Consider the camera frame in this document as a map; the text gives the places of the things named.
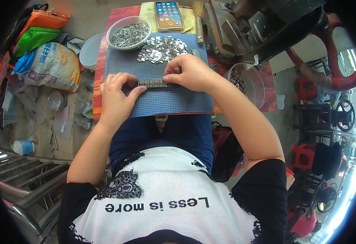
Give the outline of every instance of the green plastic bag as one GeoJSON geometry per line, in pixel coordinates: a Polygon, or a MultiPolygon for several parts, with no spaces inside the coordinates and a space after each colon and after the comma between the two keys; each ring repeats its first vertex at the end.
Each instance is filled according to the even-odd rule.
{"type": "Polygon", "coordinates": [[[62,29],[48,29],[30,27],[19,39],[14,49],[14,56],[21,57],[47,42],[52,41],[60,34],[62,29]]]}

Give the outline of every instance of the gray grid mat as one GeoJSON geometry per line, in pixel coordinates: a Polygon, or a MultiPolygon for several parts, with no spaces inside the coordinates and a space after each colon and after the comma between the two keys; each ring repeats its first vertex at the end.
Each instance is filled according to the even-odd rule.
{"type": "MultiPolygon", "coordinates": [[[[205,46],[199,46],[197,35],[181,33],[152,33],[155,36],[171,36],[180,39],[187,45],[188,53],[192,49],[198,49],[201,59],[208,64],[205,46]]],[[[108,74],[127,72],[135,75],[141,80],[160,79],[164,76],[167,62],[153,64],[149,61],[138,62],[136,51],[118,51],[109,47],[106,57],[105,77],[108,74]]],[[[129,118],[143,117],[155,114],[171,114],[182,112],[210,112],[213,111],[213,99],[206,93],[191,91],[185,87],[181,88],[154,88],[148,89],[136,101],[129,118]]]]}

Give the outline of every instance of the phone screen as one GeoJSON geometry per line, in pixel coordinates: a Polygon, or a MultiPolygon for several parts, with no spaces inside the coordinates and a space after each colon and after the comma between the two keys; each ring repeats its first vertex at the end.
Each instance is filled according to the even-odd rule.
{"type": "Polygon", "coordinates": [[[156,2],[155,6],[159,27],[168,28],[183,26],[176,2],[156,2]]]}

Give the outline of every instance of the dark blue pants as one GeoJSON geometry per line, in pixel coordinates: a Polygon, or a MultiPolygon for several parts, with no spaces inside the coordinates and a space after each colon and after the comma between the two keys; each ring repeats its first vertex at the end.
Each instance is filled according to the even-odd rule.
{"type": "Polygon", "coordinates": [[[155,117],[127,119],[113,136],[110,166],[114,166],[141,150],[158,146],[175,146],[196,156],[211,173],[213,141],[211,114],[169,115],[159,133],[155,117]]]}

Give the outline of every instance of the red stool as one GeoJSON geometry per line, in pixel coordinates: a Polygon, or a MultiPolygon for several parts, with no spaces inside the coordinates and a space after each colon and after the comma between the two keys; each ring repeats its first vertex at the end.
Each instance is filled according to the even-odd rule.
{"type": "Polygon", "coordinates": [[[308,78],[295,78],[296,96],[299,100],[312,100],[318,95],[315,83],[308,80],[308,78]]]}
{"type": "Polygon", "coordinates": [[[305,143],[293,145],[292,152],[296,154],[296,159],[290,166],[301,169],[312,169],[315,147],[315,145],[307,145],[305,143]]]}

